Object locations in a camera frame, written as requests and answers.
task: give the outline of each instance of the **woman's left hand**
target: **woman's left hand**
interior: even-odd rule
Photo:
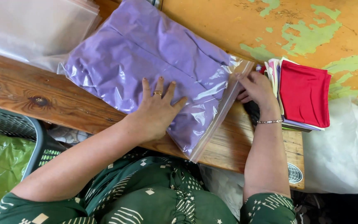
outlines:
[[[140,143],[158,140],[165,135],[166,129],[173,119],[184,107],[187,97],[181,98],[178,102],[171,105],[175,90],[175,81],[169,84],[165,94],[163,94],[164,78],[160,77],[157,81],[155,92],[151,96],[149,82],[143,78],[143,99],[137,111],[127,115],[123,121],[129,125],[129,131]]]

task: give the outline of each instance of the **bracelet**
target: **bracelet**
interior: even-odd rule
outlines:
[[[280,123],[282,122],[282,119],[278,119],[278,120],[269,120],[269,121],[257,121],[256,123],[258,124],[270,124],[270,123]]]

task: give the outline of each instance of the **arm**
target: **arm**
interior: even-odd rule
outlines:
[[[280,108],[266,76],[252,72],[238,76],[246,89],[238,96],[242,103],[254,100],[261,121],[281,119]],[[258,124],[244,170],[243,201],[257,193],[277,193],[290,197],[288,165],[281,123]]]
[[[156,90],[163,90],[163,82],[161,77]],[[151,96],[146,79],[143,79],[142,84],[143,99],[136,112],[56,156],[30,174],[11,192],[20,198],[38,202],[72,198],[94,176],[132,148],[162,138],[186,103],[186,98],[171,106],[174,82],[169,85],[163,98],[159,94]]]

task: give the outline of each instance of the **black plastic basket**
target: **black plastic basket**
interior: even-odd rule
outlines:
[[[0,109],[0,133],[36,141],[35,149],[22,180],[66,150],[47,134],[43,123],[37,119]]]

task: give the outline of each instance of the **globe logo sticker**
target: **globe logo sticker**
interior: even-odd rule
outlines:
[[[301,180],[303,179],[303,174],[298,167],[291,163],[288,163],[288,178],[291,184],[296,184],[301,182]]]

